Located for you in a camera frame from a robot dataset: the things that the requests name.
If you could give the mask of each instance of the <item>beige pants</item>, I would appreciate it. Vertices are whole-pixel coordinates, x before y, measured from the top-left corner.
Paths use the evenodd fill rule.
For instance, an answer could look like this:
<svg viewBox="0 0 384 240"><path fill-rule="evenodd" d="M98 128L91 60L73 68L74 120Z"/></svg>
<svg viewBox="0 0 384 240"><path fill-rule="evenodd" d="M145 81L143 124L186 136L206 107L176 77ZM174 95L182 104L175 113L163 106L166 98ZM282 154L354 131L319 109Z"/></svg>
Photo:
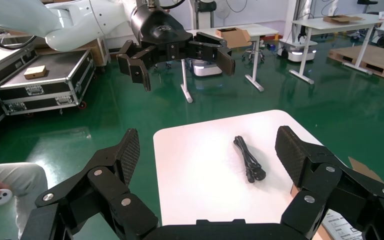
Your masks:
<svg viewBox="0 0 384 240"><path fill-rule="evenodd" d="M0 182L9 185L15 196L15 223L21 238L30 212L36 208L36 198L48 190L45 171L28 162L0 164Z"/></svg>

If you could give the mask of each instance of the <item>paper document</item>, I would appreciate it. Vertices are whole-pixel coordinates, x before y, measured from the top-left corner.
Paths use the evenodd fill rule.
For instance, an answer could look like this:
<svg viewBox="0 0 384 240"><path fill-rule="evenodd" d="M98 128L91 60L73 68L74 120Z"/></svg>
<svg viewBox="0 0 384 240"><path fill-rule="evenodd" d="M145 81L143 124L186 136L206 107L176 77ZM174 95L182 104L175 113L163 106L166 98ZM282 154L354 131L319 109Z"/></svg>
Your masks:
<svg viewBox="0 0 384 240"><path fill-rule="evenodd" d="M363 240L362 232L355 229L345 218L334 210L328 210L321 222L335 240Z"/></svg>

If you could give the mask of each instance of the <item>metal table leg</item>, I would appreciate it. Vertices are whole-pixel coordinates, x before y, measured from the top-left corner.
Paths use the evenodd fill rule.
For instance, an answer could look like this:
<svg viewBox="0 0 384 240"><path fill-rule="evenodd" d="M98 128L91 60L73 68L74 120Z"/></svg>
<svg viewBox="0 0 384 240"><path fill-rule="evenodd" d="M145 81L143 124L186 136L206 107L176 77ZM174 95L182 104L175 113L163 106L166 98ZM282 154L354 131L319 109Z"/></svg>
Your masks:
<svg viewBox="0 0 384 240"><path fill-rule="evenodd" d="M252 68L252 76L249 74L245 75L245 78L248 79L260 92L264 91L264 88L257 82L257 67L258 67L258 57L259 57L259 41L254 43L254 67Z"/></svg>
<svg viewBox="0 0 384 240"><path fill-rule="evenodd" d="M188 103L192 103L194 100L188 92L188 85L186 83L186 64L185 60L181 60L181 70L183 71L183 84L180 84L180 87L183 91L184 97L186 98Z"/></svg>
<svg viewBox="0 0 384 240"><path fill-rule="evenodd" d="M375 27L375 25L371 26L368 29L367 34L365 35L365 38L364 38L363 45L361 46L360 53L358 54L357 61L355 62L355 65L352 64L352 63L349 63L349 62L343 62L342 63L343 65L345 65L347 67L350 67L350 68L353 68L353 69L357 69L357 70L362 71L362 72L364 72L364 73L366 73L368 75L372 75L373 74L372 71L360 67L360 64L362 62L362 59L363 59L364 53L366 51L367 45L369 44L370 36L372 35L374 27Z"/></svg>
<svg viewBox="0 0 384 240"><path fill-rule="evenodd" d="M299 68L299 73L295 70L289 70L289 72L298 78L306 81L309 84L314 84L314 81L311 80L310 78L304 76L304 69L306 68L306 61L307 61L307 54L309 53L309 45L310 45L310 39L311 39L311 33L312 33L312 28L308 28L308 33L307 37L305 38L305 48L304 48L304 53L302 55L302 60L301 60L301 67Z"/></svg>

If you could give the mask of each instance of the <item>green epoxy floor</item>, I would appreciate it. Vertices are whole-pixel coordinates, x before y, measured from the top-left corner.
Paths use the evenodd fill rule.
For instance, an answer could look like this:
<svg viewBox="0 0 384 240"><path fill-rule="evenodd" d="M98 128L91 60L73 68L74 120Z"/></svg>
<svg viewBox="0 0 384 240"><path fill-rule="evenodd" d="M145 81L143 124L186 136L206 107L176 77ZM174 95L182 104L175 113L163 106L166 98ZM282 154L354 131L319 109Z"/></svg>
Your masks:
<svg viewBox="0 0 384 240"><path fill-rule="evenodd" d="M151 92L121 75L117 63L94 80L85 95L87 108L7 117L0 125L0 163L32 162L45 168L49 186L79 172L96 150L113 146L126 129L139 132L141 156L131 191L160 216L153 135L160 129L279 109L288 112L349 165L348 157L366 164L384 180L384 79L368 76L327 59L331 48L347 40L319 41L316 61L306 67L314 85L292 76L299 64L274 57L258 69L258 92L244 77L252 66L234 51L234 77L188 78L194 99L186 102L180 84L181 64L151 76ZM0 238L16 239L14 204L0 207ZM75 236L79 240L117 239L100 216Z"/></svg>

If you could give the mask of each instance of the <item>white desk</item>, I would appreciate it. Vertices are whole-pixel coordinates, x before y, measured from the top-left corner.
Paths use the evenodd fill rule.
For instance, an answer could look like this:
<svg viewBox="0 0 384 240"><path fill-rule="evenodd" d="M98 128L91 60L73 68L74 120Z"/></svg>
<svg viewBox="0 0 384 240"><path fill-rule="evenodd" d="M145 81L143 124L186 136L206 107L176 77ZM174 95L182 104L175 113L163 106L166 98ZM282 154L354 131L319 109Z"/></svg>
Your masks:
<svg viewBox="0 0 384 240"><path fill-rule="evenodd" d="M159 130L153 137L162 225L196 220L279 223L292 201L291 178L276 155L280 126L320 144L289 114L271 110ZM242 136L267 176L249 183L233 144Z"/></svg>
<svg viewBox="0 0 384 240"><path fill-rule="evenodd" d="M361 46L361 51L358 55L358 58L357 58L355 65L351 64L349 62L345 62L343 64L345 66L350 67L350 68L357 69L359 71L362 71L364 73L371 75L373 72L360 67L360 63L361 63L361 61L363 59L363 55L366 51L367 44L369 43L369 39L370 39L370 36L372 34L373 28L378 23L384 23L384 20L379 20L378 15L365 14L365 13L353 14L350 16L360 17L360 18L363 18L364 20L351 21L349 24L330 23L330 22L323 21L323 18L314 18L314 19L292 21L293 24L307 27L308 33L307 33L307 37L305 39L305 48L304 48L304 53L302 56L301 67L299 68L299 72L297 72L295 70L289 70L289 72L292 73L293 75L299 77L300 79L306 81L309 84L314 84L313 80L304 76L304 68L306 67L306 58L307 58L307 53L309 51L309 43L310 43L311 35L312 34L315 34L315 35L328 34L328 33L344 32L344 31L351 31L351 30L367 29L368 28L367 34L364 38L364 42L363 42L363 45Z"/></svg>
<svg viewBox="0 0 384 240"><path fill-rule="evenodd" d="M213 37L220 38L216 35L217 29L225 29L225 28L239 28L242 30L247 30L249 35L251 36L251 41L255 42L254 44L254 50L259 49L260 45L260 37L266 36L266 35L275 35L278 34L279 31L259 25L259 24L246 24L246 25L235 25L235 26L223 26L223 27L213 27L213 28L207 28L207 29L197 29L197 30L188 30L188 33L193 34L194 36L197 33L205 33L208 35L211 35ZM252 69L252 76L249 74L245 75L246 79L250 81L260 92L264 90L264 88L257 82L257 67L258 67L258 54L254 54L254 66ZM183 59L181 61L182 70L183 70L183 84L181 85L181 89L183 90L184 96L186 97L186 100L188 103L192 103L193 99L191 95L188 92L188 87L186 84L186 67L185 67L185 60Z"/></svg>

